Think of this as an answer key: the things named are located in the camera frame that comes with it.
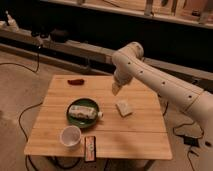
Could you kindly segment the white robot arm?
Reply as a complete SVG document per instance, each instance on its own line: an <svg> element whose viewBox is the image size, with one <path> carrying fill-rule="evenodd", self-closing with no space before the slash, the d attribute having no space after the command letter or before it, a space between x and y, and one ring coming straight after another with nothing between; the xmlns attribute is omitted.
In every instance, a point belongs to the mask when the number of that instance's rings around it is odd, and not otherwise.
<svg viewBox="0 0 213 171"><path fill-rule="evenodd" d="M213 94L144 63L141 60L143 54L144 49L137 42L131 42L113 53L112 62L116 66L113 94L117 95L124 85L136 78L171 101L203 128L213 126Z"/></svg>

